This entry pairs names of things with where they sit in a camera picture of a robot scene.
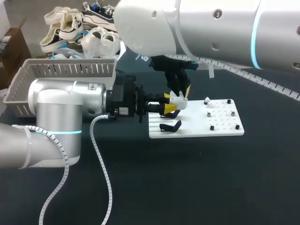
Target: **screw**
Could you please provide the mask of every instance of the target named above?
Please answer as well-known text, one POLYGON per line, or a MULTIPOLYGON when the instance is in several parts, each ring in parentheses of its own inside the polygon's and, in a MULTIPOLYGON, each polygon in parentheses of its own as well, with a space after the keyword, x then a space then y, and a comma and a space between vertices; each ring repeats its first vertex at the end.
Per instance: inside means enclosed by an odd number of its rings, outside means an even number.
POLYGON ((215 18, 215 19, 219 19, 221 16, 222 16, 222 10, 221 10, 221 9, 217 9, 217 10, 214 12, 214 18, 215 18))
POLYGON ((296 69, 300 69, 300 62, 294 62, 294 67, 296 69))
POLYGON ((94 115, 94 114, 95 114, 95 111, 90 109, 90 110, 89 110, 89 114, 90 114, 90 115, 94 115))
POLYGON ((220 45, 218 43, 213 42, 211 44, 211 46, 212 46, 212 49, 215 51, 219 51, 219 49, 220 49, 220 45))

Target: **cardboard box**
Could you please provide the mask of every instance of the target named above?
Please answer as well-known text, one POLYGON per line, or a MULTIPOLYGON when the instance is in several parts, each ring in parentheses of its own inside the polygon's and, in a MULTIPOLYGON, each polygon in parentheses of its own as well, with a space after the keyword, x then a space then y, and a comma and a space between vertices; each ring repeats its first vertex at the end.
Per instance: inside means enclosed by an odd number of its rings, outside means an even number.
POLYGON ((5 49, 0 54, 0 90, 7 88, 16 72, 23 65, 26 59, 31 58, 28 46, 24 39, 21 27, 27 17, 18 28, 10 28, 6 36, 11 36, 5 49))
POLYGON ((8 15, 4 6, 5 0, 0 0, 0 40, 4 37, 10 28, 8 15))

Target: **white plastic bag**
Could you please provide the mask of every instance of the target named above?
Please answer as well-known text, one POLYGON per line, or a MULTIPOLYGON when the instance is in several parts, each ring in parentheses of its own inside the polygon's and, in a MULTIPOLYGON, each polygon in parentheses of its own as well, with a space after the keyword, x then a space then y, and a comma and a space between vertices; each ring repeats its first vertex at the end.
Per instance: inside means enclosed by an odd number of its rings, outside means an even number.
POLYGON ((95 27, 82 39, 82 48, 87 59, 115 56, 120 50, 120 37, 118 34, 108 32, 102 27, 95 27), (109 35, 114 36, 113 41, 106 39, 109 35))

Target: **black table surface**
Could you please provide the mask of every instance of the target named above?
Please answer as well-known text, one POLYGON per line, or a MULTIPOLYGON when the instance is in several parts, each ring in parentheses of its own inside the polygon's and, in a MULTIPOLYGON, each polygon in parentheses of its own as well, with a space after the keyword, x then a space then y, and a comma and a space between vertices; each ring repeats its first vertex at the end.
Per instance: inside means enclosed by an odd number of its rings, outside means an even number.
MULTIPOLYGON (((299 78, 271 72, 282 86, 299 78)), ((234 99, 243 136, 150 139, 148 119, 100 121, 94 133, 111 180, 108 225, 300 224, 300 103, 229 72, 190 72, 189 100, 234 99)), ((167 92, 162 73, 137 75, 149 92, 167 92)), ((9 110, 8 124, 34 123, 9 110)), ((84 121, 79 162, 47 208, 45 225, 101 224, 108 204, 105 178, 84 121)), ((0 170, 0 224, 38 224, 63 168, 0 170)))

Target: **white sneaker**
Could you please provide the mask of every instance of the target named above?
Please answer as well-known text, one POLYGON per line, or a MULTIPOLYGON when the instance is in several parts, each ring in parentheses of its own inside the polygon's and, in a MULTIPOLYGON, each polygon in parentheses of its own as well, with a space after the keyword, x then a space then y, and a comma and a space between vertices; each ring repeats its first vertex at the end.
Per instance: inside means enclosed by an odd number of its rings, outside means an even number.
POLYGON ((107 32, 102 39, 102 44, 109 49, 110 55, 116 54, 120 51, 120 36, 112 31, 107 32))
POLYGON ((69 13, 79 13, 79 11, 76 8, 55 7, 54 10, 44 16, 45 22, 48 25, 59 23, 69 13))
POLYGON ((59 28, 50 27, 47 36, 39 43, 41 45, 42 52, 50 53, 67 44, 66 40, 62 40, 59 37, 59 32, 59 28))
POLYGON ((85 36, 82 41, 81 45, 83 48, 88 49, 90 45, 90 40, 93 37, 98 38, 100 41, 103 40, 103 37, 106 35, 107 30, 104 29, 103 27, 95 27, 92 30, 89 31, 88 35, 85 36))
POLYGON ((60 38, 70 40, 76 37, 77 33, 83 31, 83 14, 70 13, 62 18, 60 22, 60 38))

